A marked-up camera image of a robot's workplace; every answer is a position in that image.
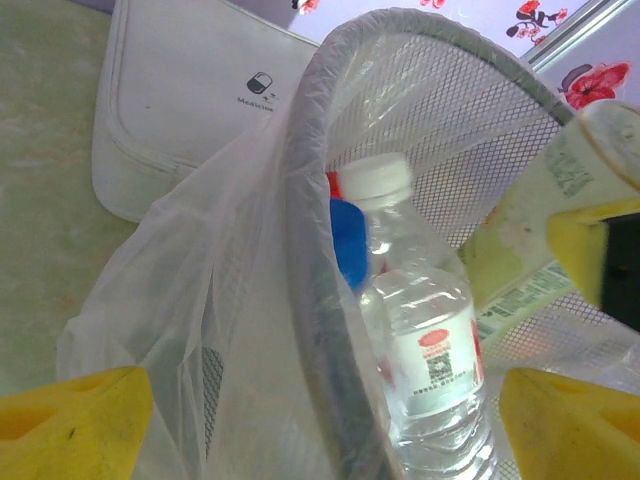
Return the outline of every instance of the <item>logo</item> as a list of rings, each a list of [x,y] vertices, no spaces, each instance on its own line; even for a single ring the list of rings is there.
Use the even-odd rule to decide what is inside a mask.
[[[420,340],[418,340],[418,344],[421,347],[425,348],[433,347],[435,345],[438,345],[439,343],[444,342],[447,338],[449,338],[449,330],[441,328],[420,337]]]
[[[247,88],[251,93],[262,95],[272,84],[273,78],[264,72],[258,72],[247,82]]]
[[[278,96],[273,92],[267,92],[273,85],[273,78],[271,75],[265,72],[258,72],[247,82],[247,89],[254,95],[259,95],[260,99],[247,100],[243,97],[238,97],[238,102],[249,107],[257,108],[259,110],[266,110],[273,112],[273,104],[278,99]]]

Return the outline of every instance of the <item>wall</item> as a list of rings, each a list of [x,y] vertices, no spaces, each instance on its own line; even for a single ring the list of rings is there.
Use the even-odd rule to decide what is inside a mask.
[[[576,109],[603,98],[640,106],[639,16],[640,1],[626,2],[615,15],[599,25],[592,22],[590,31],[565,42],[538,73]]]
[[[267,6],[271,18],[287,18],[284,12],[292,10],[291,0],[234,2],[263,17]],[[367,11],[393,6],[417,8],[460,22],[521,56],[582,4],[583,0],[309,0],[302,7],[308,14],[275,23],[321,42],[333,28]]]

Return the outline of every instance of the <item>white bottle cap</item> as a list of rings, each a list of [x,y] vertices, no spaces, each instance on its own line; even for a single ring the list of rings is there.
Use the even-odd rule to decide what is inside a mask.
[[[402,153],[356,160],[338,172],[345,200],[363,210],[392,207],[411,197],[413,175]]]

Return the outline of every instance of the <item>red and white label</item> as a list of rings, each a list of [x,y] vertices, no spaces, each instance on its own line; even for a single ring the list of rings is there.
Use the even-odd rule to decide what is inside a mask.
[[[435,414],[462,402],[483,383],[475,313],[469,307],[430,328],[395,339],[408,397],[421,396]]]

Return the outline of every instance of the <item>bottle cap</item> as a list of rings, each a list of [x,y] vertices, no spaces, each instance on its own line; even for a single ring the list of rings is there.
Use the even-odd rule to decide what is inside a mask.
[[[411,197],[413,175],[402,153],[384,153],[356,160],[338,173],[345,200],[363,210],[391,207]]]
[[[327,172],[327,178],[329,179],[329,189],[331,192],[331,198],[342,198],[340,192],[340,185],[338,184],[338,172]]]
[[[340,273],[351,290],[360,291],[369,273],[367,223],[355,205],[332,198],[329,204],[333,248]]]

